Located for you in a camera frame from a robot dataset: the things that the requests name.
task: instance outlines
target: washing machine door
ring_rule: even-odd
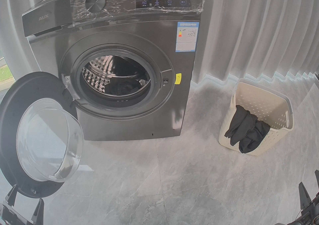
[[[18,192],[42,198],[78,169],[83,132],[70,92],[46,72],[18,79],[0,103],[0,168]]]

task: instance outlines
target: yellow sticker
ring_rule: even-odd
[[[175,84],[180,84],[181,83],[181,73],[176,74],[176,80],[175,80]]]

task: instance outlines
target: laundry basket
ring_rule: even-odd
[[[239,79],[230,102],[229,110],[219,132],[219,143],[227,148],[239,151],[239,143],[230,145],[230,138],[225,137],[230,122],[239,104],[270,125],[270,131],[261,144],[253,151],[247,153],[259,156],[274,146],[289,131],[293,130],[293,112],[289,99],[267,87],[255,82]]]

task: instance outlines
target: white curtain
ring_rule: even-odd
[[[16,79],[37,71],[21,15],[41,0],[0,0],[0,47]],[[272,78],[319,66],[319,0],[205,0],[193,81]]]
[[[309,74],[319,66],[319,0],[213,0],[205,4],[195,82]]]

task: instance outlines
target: qr code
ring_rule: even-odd
[[[188,29],[187,36],[188,37],[196,37],[197,34],[197,28]]]

